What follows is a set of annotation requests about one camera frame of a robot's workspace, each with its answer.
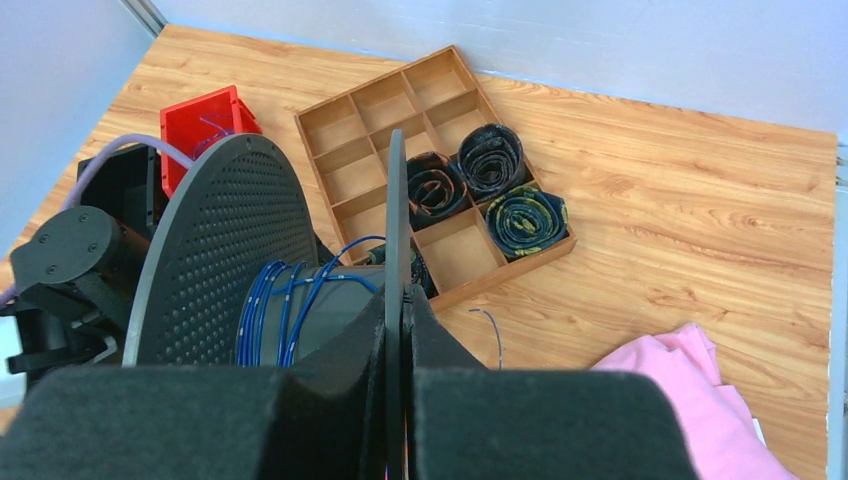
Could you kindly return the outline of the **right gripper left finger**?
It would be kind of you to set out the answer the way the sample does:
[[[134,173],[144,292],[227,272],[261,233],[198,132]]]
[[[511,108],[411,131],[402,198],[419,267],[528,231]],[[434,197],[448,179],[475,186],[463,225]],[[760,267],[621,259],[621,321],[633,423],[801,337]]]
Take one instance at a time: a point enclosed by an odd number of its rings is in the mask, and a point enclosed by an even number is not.
[[[379,479],[383,321],[376,294],[291,368],[67,367],[1,441],[5,479]]]

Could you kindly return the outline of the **pink cloth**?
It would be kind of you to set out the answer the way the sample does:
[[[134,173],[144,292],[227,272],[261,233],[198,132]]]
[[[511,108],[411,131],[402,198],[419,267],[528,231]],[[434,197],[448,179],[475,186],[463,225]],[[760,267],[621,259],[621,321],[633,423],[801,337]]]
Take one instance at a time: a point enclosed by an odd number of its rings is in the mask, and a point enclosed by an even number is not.
[[[595,370],[635,372],[670,401],[702,479],[794,479],[761,438],[739,391],[722,380],[716,345],[695,323],[644,335],[597,362]]]

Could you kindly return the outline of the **aluminium frame rail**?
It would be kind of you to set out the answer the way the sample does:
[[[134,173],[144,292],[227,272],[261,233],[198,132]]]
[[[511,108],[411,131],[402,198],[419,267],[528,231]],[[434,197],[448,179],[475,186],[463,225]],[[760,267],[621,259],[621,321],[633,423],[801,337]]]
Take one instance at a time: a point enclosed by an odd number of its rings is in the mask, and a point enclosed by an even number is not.
[[[168,21],[151,0],[122,0],[125,8],[154,37],[158,37]]]

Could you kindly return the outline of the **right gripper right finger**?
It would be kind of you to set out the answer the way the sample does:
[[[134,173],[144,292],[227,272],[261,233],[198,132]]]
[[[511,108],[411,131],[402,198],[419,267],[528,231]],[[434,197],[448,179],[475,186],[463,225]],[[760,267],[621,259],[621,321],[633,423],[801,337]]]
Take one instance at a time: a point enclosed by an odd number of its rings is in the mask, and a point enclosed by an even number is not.
[[[622,371],[498,370],[413,286],[403,314],[415,479],[693,479],[673,408]]]

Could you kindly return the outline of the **rolled green floral tie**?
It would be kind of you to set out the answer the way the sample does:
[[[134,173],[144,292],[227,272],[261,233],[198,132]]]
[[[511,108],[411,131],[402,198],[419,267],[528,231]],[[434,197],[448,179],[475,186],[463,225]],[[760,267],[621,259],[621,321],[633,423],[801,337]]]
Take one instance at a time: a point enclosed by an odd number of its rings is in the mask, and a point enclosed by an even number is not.
[[[386,245],[378,245],[368,251],[365,265],[382,265],[386,259]],[[428,299],[437,295],[437,289],[426,266],[423,256],[415,247],[411,247],[411,278],[412,282],[418,284],[424,290]]]

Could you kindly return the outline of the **black plastic bin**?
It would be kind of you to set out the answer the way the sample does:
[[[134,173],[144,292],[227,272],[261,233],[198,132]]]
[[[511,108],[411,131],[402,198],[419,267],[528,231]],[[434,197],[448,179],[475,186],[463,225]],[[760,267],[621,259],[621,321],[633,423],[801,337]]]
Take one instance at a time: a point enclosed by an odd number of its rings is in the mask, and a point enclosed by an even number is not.
[[[151,240],[168,204],[158,151],[140,144],[117,150],[82,191],[79,204],[97,207]]]

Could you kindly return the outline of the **rolled black tie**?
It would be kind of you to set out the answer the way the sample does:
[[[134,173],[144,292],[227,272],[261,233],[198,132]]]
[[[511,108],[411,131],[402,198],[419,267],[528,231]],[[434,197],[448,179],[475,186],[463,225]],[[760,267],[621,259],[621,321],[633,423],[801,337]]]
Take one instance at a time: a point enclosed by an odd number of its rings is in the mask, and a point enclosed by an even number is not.
[[[476,202],[492,200],[524,180],[523,145],[511,128],[488,123],[463,139],[457,167]]]

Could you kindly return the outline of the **wooden compartment tray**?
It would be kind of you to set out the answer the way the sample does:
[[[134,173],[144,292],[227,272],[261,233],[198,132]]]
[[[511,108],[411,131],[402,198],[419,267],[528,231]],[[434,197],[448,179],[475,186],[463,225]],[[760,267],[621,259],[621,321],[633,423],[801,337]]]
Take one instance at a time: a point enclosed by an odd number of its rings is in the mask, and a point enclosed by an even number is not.
[[[570,254],[565,202],[550,193],[516,131],[455,46],[296,115],[332,222],[364,262],[386,230],[391,138],[408,165],[413,276],[443,310]]]

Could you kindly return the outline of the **red plastic bin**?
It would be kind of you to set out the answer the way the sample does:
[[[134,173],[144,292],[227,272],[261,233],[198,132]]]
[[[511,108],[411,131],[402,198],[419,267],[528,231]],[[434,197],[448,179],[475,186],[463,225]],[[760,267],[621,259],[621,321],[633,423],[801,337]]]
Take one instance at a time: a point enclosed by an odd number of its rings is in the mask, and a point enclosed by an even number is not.
[[[161,139],[191,160],[226,136],[263,133],[235,85],[165,107],[159,118]]]

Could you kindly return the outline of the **rolled green yellow tie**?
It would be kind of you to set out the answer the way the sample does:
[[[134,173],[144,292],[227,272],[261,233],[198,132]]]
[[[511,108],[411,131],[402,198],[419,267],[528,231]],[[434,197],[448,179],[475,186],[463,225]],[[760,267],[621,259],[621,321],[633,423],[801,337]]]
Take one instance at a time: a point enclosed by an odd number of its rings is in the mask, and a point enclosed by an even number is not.
[[[533,186],[518,186],[495,198],[483,219],[509,261],[539,253],[570,236],[565,201]]]

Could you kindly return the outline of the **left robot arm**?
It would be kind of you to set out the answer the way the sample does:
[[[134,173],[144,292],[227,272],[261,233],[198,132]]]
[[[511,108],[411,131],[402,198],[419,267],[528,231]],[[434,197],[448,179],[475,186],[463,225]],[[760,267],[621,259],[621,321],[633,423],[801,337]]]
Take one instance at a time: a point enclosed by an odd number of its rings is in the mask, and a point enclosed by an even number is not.
[[[14,249],[14,291],[1,312],[14,317],[22,350],[7,357],[8,371],[33,388],[56,369],[114,358],[150,240],[100,208],[78,206]]]

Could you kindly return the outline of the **rolled tie brown pattern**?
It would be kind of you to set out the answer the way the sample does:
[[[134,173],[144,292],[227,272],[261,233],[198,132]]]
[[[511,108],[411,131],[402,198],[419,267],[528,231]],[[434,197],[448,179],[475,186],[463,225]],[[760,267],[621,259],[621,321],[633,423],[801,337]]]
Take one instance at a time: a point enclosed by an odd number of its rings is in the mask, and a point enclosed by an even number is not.
[[[471,207],[468,187],[457,165],[429,151],[407,161],[410,223],[414,231],[444,221]]]

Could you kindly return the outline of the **black cable spool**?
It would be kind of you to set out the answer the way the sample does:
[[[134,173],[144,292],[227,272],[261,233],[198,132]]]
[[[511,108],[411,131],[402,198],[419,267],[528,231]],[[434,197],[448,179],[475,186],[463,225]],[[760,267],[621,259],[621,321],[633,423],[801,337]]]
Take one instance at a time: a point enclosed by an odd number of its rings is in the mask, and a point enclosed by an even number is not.
[[[188,171],[141,270],[124,368],[288,369],[340,334],[376,294],[383,321],[383,432],[379,479],[407,475],[403,314],[414,285],[410,222],[401,208],[403,138],[391,138],[383,282],[335,280],[321,263],[303,190],[268,138],[219,141]]]

